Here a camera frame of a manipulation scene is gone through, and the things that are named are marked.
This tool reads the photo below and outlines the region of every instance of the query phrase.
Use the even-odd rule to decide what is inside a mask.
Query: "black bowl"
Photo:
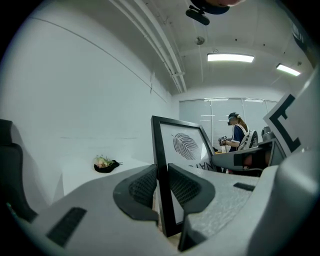
[[[114,170],[114,168],[116,168],[116,167],[118,167],[120,165],[116,160],[112,160],[112,161],[113,161],[113,164],[111,164],[108,167],[99,168],[97,165],[94,165],[94,169],[98,173],[103,173],[103,174],[111,173]]]

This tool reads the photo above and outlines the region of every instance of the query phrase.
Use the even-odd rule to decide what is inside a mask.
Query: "smoke detector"
[[[205,43],[205,39],[202,36],[197,36],[194,42],[198,45],[201,46]]]

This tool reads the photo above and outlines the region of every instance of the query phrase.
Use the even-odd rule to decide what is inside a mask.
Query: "headrest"
[[[0,145],[12,144],[11,126],[12,121],[0,119]]]

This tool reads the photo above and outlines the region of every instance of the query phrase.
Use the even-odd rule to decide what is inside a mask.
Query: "window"
[[[261,132],[264,127],[268,126],[264,121],[267,112],[266,101],[246,101],[243,100],[245,112],[245,123],[249,129],[256,130],[258,133],[258,142],[262,142]]]
[[[179,119],[202,125],[212,143],[211,102],[203,100],[182,101],[179,104]]]
[[[268,100],[248,100],[241,98],[211,98],[181,101],[179,119],[202,125],[214,148],[221,150],[218,139],[232,137],[232,126],[228,126],[228,115],[238,113],[248,127],[256,130],[258,141],[262,142],[261,131],[267,123],[265,115],[277,102]]]

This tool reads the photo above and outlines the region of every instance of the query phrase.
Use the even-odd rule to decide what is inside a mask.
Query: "woman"
[[[238,113],[231,113],[228,116],[229,122],[228,125],[233,126],[232,129],[232,139],[231,141],[229,140],[224,140],[221,143],[223,145],[228,145],[231,146],[229,152],[234,152],[238,150],[238,147],[245,137],[245,134],[248,132],[248,126],[246,123],[242,120],[240,115]]]

